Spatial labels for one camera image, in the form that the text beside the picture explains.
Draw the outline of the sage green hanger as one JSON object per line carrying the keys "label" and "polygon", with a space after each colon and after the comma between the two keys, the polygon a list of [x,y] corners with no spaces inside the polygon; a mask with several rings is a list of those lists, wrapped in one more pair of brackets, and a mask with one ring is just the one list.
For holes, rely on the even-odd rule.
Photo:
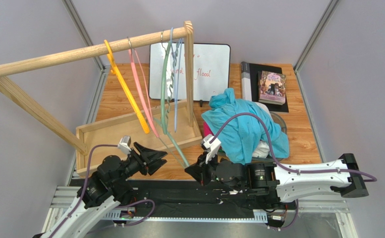
{"label": "sage green hanger", "polygon": [[[161,106],[162,106],[162,116],[161,116],[161,122],[162,122],[162,129],[163,133],[165,135],[168,135],[168,122],[169,122],[169,112],[170,112],[170,102],[172,100],[173,95],[173,83],[176,79],[175,76],[175,67],[177,66],[178,62],[178,50],[179,50],[179,44],[180,42],[176,43],[175,48],[173,47],[173,31],[174,29],[171,28],[170,30],[170,39],[167,44],[167,47],[165,48],[165,58],[163,63],[163,71],[162,71],[162,80],[161,80]],[[169,56],[172,57],[172,68],[170,71],[170,77],[167,76],[168,73],[168,62],[169,62]]]}

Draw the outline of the light blue wire hanger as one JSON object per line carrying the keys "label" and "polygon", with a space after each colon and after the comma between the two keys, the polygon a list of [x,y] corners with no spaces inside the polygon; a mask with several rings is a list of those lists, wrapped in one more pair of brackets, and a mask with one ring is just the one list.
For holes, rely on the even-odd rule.
{"label": "light blue wire hanger", "polygon": [[181,48],[181,44],[182,44],[182,39],[180,39],[176,45],[175,45],[175,48],[171,47],[171,50],[172,50],[172,60],[173,60],[173,64],[172,64],[172,73],[173,73],[173,77],[174,77],[174,80],[173,80],[173,99],[174,99],[174,131],[176,132],[177,131],[177,115],[178,115],[178,85],[179,85],[179,71],[180,70],[180,66],[179,66],[179,60],[180,60],[180,56],[179,54],[182,52],[182,48]]}

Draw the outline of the yellow plastic hanger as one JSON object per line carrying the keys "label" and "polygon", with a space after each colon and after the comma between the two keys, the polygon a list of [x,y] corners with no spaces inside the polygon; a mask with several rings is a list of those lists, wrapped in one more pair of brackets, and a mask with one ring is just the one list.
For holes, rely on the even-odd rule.
{"label": "yellow plastic hanger", "polygon": [[146,123],[146,120],[144,118],[144,116],[142,115],[137,103],[135,102],[135,99],[134,97],[132,96],[132,93],[129,89],[129,87],[127,86],[123,76],[121,75],[121,72],[119,70],[119,68],[117,67],[116,63],[115,63],[115,60],[114,60],[114,56],[113,56],[113,52],[112,52],[112,49],[110,47],[110,44],[107,40],[104,40],[104,44],[106,46],[106,49],[107,49],[107,58],[110,62],[110,66],[111,66],[111,72],[117,77],[125,95],[127,96],[128,98],[128,101],[132,107],[132,109],[134,110],[135,112],[135,115],[137,116],[137,119],[143,129],[143,131],[148,134],[150,133],[150,129]]}

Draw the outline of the magenta t shirt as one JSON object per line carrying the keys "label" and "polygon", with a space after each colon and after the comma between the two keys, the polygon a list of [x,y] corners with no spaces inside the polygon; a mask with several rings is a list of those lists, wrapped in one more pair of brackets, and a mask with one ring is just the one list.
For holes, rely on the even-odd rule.
{"label": "magenta t shirt", "polygon": [[212,132],[212,130],[210,129],[208,124],[204,121],[203,122],[203,136],[207,137],[208,135],[214,136],[214,133]]}

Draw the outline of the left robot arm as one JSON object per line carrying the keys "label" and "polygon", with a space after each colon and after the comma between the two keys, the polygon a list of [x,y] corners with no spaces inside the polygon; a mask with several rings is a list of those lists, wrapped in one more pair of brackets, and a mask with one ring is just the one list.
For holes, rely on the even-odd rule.
{"label": "left robot arm", "polygon": [[84,184],[77,191],[67,211],[44,233],[36,234],[37,238],[82,238],[100,221],[105,214],[114,208],[135,208],[141,203],[156,204],[151,199],[135,201],[133,187],[128,178],[141,173],[153,175],[167,161],[165,151],[146,148],[135,142],[120,143],[116,148],[127,155],[121,160],[116,155],[109,155],[93,173],[87,172]]}

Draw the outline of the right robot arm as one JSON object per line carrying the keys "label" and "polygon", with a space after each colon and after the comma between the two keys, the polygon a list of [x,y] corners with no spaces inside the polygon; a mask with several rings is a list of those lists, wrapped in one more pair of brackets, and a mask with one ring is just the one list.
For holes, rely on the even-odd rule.
{"label": "right robot arm", "polygon": [[335,161],[306,165],[274,162],[243,165],[224,158],[206,162],[206,156],[203,153],[184,171],[202,186],[219,182],[236,193],[261,196],[266,203],[290,203],[308,196],[335,193],[344,198],[369,195],[352,153],[342,154]]}

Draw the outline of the pale green hanger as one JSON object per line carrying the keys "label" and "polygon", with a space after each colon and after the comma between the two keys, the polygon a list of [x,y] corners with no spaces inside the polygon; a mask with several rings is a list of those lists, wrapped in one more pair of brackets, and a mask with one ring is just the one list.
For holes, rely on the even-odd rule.
{"label": "pale green hanger", "polygon": [[182,162],[180,162],[179,159],[177,159],[177,161],[183,166],[183,168],[186,168],[187,166],[189,166],[189,162],[188,160],[186,159],[184,153],[182,152],[182,150],[180,149],[179,145],[177,144],[177,142],[175,141],[175,139],[172,137],[172,135],[168,132],[167,130],[167,126],[165,124],[163,124],[159,119],[157,118],[153,118],[153,121],[155,122],[156,125],[160,126],[163,130],[163,134],[166,135],[170,142],[173,144],[175,150],[178,152],[179,156],[182,158]]}

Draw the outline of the light blue t shirt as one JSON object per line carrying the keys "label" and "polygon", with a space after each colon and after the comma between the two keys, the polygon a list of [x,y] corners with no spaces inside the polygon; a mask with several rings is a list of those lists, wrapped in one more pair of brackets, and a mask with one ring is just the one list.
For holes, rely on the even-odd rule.
{"label": "light blue t shirt", "polygon": [[265,132],[260,122],[252,116],[239,116],[230,121],[218,139],[227,157],[234,163],[247,164],[252,161],[253,153],[262,143],[272,142],[275,156],[279,159],[290,155],[289,140],[275,123],[270,113],[264,111],[259,104],[243,99],[237,99],[234,89],[227,88],[221,94],[212,96],[209,101],[210,110],[201,114],[206,124],[206,130],[215,135],[222,125],[232,116],[240,113],[251,113],[259,117],[268,129]]}

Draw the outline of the white t shirt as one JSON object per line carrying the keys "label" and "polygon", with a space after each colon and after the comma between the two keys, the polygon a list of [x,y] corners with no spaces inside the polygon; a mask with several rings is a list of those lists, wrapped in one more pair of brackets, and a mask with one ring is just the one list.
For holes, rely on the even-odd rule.
{"label": "white t shirt", "polygon": [[[266,105],[264,105],[260,102],[255,102],[255,104],[257,106],[259,106],[263,111],[265,111],[270,116],[270,119],[273,119],[272,115],[271,115],[271,113],[270,113],[270,111]],[[256,147],[256,149],[254,150],[252,157],[253,158],[266,158],[269,155],[269,152],[270,152],[270,149],[269,149],[268,143],[261,140],[259,142],[258,146]]]}

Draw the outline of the pink hanger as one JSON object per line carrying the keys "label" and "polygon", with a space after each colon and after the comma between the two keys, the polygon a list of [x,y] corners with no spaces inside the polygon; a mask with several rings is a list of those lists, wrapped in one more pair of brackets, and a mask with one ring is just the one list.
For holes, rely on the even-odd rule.
{"label": "pink hanger", "polygon": [[145,113],[145,119],[144,119],[145,125],[147,126],[148,130],[151,129],[151,131],[153,132],[153,134],[155,135],[156,138],[159,138],[160,135],[157,132],[157,129],[154,125],[154,119],[153,119],[153,114],[152,114],[152,110],[151,110],[151,102],[150,102],[149,98],[145,99],[145,97],[144,97],[144,92],[143,92],[142,84],[140,83],[139,74],[138,74],[138,70],[136,67],[136,62],[135,62],[134,56],[137,59],[137,63],[138,63],[138,66],[140,68],[140,72],[142,74],[142,79],[143,79],[144,83],[146,83],[145,72],[144,72],[143,66],[140,62],[139,55],[138,55],[136,49],[132,46],[130,38],[127,37],[127,39],[128,39],[128,44],[129,44],[128,53],[129,53],[129,57],[130,57],[131,69],[133,72],[136,89],[137,89],[137,92],[139,94],[141,106],[142,106],[143,111]]}

